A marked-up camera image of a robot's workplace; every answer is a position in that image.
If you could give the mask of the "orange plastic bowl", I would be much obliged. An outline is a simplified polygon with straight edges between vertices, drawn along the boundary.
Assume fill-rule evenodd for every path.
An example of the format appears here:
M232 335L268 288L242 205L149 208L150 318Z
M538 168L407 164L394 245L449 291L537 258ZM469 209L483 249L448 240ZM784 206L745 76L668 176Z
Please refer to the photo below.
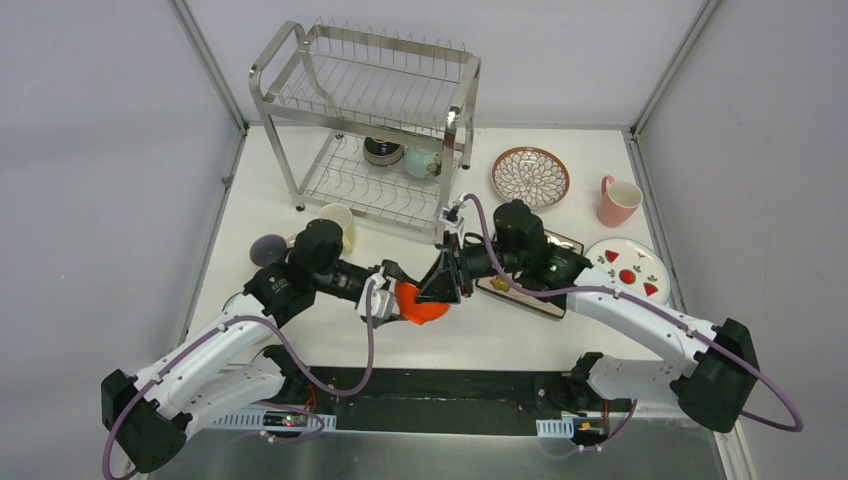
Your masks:
M407 282L395 284L395 299L401 318L412 323L423 325L444 316L450 309L448 303L417 303L416 297L420 289Z

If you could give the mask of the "mint green ceramic bowl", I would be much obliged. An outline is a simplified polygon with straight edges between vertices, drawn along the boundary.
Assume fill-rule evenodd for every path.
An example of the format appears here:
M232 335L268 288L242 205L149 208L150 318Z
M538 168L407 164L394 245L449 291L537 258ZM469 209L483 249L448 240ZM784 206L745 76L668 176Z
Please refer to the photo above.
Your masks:
M418 179L429 180L441 174L440 152L409 146L405 148L402 163L406 173Z

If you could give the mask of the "brown patterned ceramic bowl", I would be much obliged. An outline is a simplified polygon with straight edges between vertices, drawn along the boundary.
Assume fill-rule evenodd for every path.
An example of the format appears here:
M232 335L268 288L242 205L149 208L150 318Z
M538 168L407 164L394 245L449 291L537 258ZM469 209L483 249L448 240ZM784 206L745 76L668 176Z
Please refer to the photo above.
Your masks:
M404 156L405 147L373 137L363 141L363 158L371 165L389 167L398 163Z

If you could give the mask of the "stainless steel dish rack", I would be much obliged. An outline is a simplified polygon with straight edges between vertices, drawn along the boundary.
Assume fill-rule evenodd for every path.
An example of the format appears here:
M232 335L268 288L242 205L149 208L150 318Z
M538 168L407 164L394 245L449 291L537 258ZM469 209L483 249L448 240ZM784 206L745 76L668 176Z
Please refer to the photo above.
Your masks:
M438 242L436 220L468 169L481 59L463 47L358 25L289 21L253 62L248 83L294 207L340 203L362 218ZM373 137L441 153L441 174L412 177L402 159L363 158Z

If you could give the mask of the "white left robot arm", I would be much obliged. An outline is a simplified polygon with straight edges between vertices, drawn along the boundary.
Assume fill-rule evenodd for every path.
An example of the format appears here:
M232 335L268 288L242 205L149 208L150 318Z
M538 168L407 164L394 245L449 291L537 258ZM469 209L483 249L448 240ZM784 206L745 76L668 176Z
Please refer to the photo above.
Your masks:
M132 473L169 463L187 441L213 421L256 402L290 408L309 384L337 397L359 393L374 368L375 330L402 319L394 281L414 284L394 261L361 267L342 259L343 230L316 219L294 244L260 268L210 325L157 362L128 374L117 369L101 383L103 424L109 432L103 475L112 478L119 446ZM367 360L362 378L342 389L318 379L295 353L283 326L314 305L318 294L353 303L366 323Z

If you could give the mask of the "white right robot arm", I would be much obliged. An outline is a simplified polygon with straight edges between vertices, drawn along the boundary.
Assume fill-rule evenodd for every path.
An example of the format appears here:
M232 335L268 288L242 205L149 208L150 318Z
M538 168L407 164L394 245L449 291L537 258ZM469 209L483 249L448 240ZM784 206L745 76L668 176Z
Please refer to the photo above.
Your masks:
M657 355L655 361L582 355L567 384L576 407L644 399L675 404L707 429L733 429L758 381L759 362L744 324L691 317L629 288L590 259L550 241L541 219L520 200L495 209L493 235L463 233L463 205L457 200L437 215L446 229L416 302L458 304L471 295L476 280L499 276L513 289L596 320Z

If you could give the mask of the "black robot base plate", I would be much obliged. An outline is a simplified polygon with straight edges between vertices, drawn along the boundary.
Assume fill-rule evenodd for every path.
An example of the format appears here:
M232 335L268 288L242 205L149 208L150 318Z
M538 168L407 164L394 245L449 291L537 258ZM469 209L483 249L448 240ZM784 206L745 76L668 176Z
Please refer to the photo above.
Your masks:
M533 436L539 420L601 413L604 402L560 372L376 368L357 394L321 393L304 375L286 404L316 401L341 431Z

